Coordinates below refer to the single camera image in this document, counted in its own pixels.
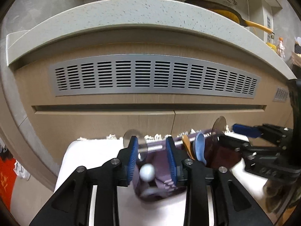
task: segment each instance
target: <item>wooden cabinet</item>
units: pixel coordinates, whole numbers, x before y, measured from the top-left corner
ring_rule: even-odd
[[[204,130],[212,128],[216,119],[220,116],[226,118],[231,127],[234,123],[245,125],[260,125],[264,119],[264,110],[203,110],[203,111],[175,111],[172,135],[177,135],[191,128]]]
[[[37,111],[32,123],[43,145],[60,164],[69,144],[79,137],[123,137],[128,129],[153,136],[171,134],[174,115],[174,111]]]

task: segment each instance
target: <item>metal screw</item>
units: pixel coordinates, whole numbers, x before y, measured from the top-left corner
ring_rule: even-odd
[[[118,158],[114,158],[111,160],[111,164],[113,165],[117,165],[120,162],[120,160]]]
[[[248,155],[248,160],[253,160],[255,158],[254,155]]]
[[[76,169],[76,171],[77,171],[77,172],[83,172],[85,169],[86,169],[86,167],[84,167],[84,166],[79,166],[79,167]]]
[[[193,164],[193,160],[192,159],[185,159],[185,164],[186,165],[192,165]]]
[[[226,167],[219,167],[219,171],[221,173],[226,173],[228,171],[228,169]]]

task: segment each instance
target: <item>red cloth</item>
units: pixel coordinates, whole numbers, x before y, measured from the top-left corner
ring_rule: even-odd
[[[11,194],[17,177],[15,162],[15,159],[6,159],[4,162],[0,159],[0,197],[8,210],[11,208]]]

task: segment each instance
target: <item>white stone countertop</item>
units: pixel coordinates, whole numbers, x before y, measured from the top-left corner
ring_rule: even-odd
[[[296,78],[286,63],[246,28],[207,9],[173,0],[103,0],[66,10],[24,31],[8,45],[7,65],[67,36],[135,25],[177,29],[224,41],[260,58],[287,79]]]

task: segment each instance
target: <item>ventilation slot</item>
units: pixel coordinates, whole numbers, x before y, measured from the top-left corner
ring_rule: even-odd
[[[81,64],[81,70],[82,70],[82,82],[84,88],[96,88],[94,64],[93,63]]]
[[[136,61],[135,87],[149,87],[151,78],[151,61]]]
[[[97,63],[98,84],[100,88],[113,87],[112,62]]]
[[[70,65],[67,67],[68,81],[70,89],[80,89],[79,72],[77,65]]]
[[[288,96],[289,96],[289,92],[286,89],[278,87],[273,101],[285,102]]]
[[[216,77],[216,68],[207,67],[203,83],[204,90],[213,90],[214,81]]]
[[[156,61],[154,87],[168,87],[170,62]]]
[[[173,69],[173,88],[185,88],[188,64],[175,63]]]
[[[271,20],[269,16],[266,16],[266,22],[267,22],[267,27],[270,29],[271,28]],[[268,34],[268,42],[270,42],[271,35]]]
[[[188,88],[200,89],[204,66],[192,64]]]
[[[216,86],[215,86],[216,91],[224,91],[225,90],[227,77],[228,77],[228,71],[220,69],[219,75],[218,75],[217,81],[216,81]]]
[[[237,73],[230,72],[229,80],[226,86],[226,92],[233,92],[236,79],[237,79]]]
[[[245,80],[246,76],[244,75],[239,75],[238,79],[237,79],[237,83],[236,83],[236,87],[235,87],[235,91],[236,93],[241,93],[242,89],[243,89],[243,83]]]
[[[131,86],[131,62],[116,61],[116,84],[117,87]]]
[[[257,84],[257,79],[252,79],[252,83],[251,83],[251,86],[250,86],[250,90],[249,90],[249,94],[250,95],[253,95],[254,94],[254,91],[255,91],[255,88],[256,88],[256,84]]]
[[[245,84],[243,85],[243,94],[247,94],[250,90],[252,78],[251,77],[246,77]]]
[[[56,84],[59,91],[67,90],[67,81],[64,68],[55,69]]]

